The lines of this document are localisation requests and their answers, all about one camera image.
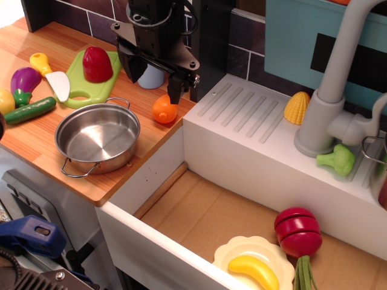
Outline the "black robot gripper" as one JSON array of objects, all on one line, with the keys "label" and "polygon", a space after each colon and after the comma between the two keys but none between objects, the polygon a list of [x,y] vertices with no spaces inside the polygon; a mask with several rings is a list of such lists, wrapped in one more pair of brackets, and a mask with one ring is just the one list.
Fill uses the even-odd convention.
[{"label": "black robot gripper", "polygon": [[199,61],[183,38],[199,24],[190,1],[128,1],[127,22],[115,22],[117,53],[126,75],[136,83],[148,64],[168,73],[167,93],[172,105],[200,81]]}]

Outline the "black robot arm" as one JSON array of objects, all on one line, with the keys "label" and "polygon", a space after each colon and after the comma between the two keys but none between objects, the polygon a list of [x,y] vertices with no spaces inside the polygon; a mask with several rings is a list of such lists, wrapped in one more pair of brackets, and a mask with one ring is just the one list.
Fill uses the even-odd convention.
[{"label": "black robot arm", "polygon": [[111,26],[128,78],[137,82],[149,65],[168,73],[167,94],[173,105],[200,81],[200,63],[183,41],[196,31],[198,19],[186,28],[186,11],[196,15],[189,1],[128,1],[128,22]]}]

